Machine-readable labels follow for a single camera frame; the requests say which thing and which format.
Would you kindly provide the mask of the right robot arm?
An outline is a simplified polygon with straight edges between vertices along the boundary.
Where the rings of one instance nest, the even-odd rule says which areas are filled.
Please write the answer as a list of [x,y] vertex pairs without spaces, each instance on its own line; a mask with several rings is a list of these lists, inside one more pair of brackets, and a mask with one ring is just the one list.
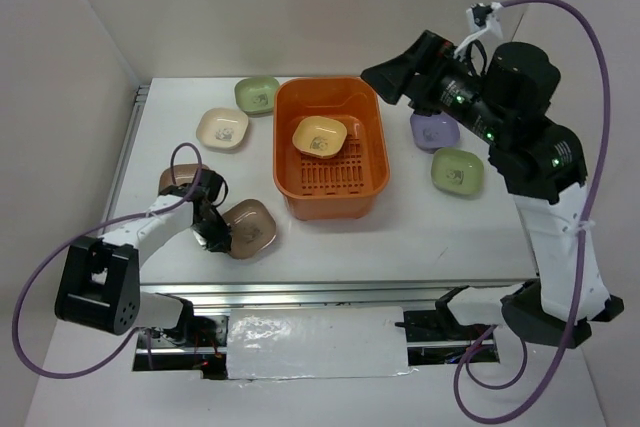
[[451,42],[424,32],[404,53],[361,77],[385,102],[445,113],[488,146],[528,236],[536,276],[508,287],[463,286],[441,297],[435,325],[450,339],[470,325],[503,325],[522,341],[576,348],[595,322],[624,309],[599,273],[581,214],[588,174],[576,134],[547,117],[559,70],[540,48],[507,42],[475,73]]

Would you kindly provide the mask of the pink-brown plate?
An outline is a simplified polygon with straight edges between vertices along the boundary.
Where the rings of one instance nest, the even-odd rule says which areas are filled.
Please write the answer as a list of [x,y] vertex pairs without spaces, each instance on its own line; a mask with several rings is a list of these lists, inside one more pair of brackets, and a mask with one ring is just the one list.
[[173,185],[190,184],[195,178],[198,165],[176,164],[173,169],[166,168],[159,177],[158,194],[161,195],[164,190]]

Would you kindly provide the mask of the brown plate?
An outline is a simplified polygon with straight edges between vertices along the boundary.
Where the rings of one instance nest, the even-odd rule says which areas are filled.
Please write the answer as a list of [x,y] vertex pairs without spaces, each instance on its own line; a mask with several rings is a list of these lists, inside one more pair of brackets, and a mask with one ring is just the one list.
[[228,255],[247,260],[268,247],[276,238],[277,225],[265,205],[256,199],[246,199],[222,215],[231,230]]

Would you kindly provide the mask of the yellow plate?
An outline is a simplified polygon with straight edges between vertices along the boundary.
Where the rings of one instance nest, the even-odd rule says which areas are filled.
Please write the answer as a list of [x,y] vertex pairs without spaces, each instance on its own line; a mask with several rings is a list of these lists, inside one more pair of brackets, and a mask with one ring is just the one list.
[[335,157],[342,149],[347,128],[339,120],[310,116],[303,118],[292,135],[293,146],[302,154],[328,159]]

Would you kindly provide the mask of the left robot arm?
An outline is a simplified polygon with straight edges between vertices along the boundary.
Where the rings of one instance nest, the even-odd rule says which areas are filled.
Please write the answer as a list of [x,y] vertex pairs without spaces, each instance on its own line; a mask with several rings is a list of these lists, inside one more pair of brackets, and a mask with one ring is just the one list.
[[161,330],[176,346],[196,337],[193,303],[141,291],[140,270],[176,235],[191,230],[209,252],[228,253],[232,234],[218,211],[224,178],[204,169],[192,183],[170,185],[149,214],[100,237],[83,235],[67,251],[54,313],[60,320],[122,335],[135,328]]

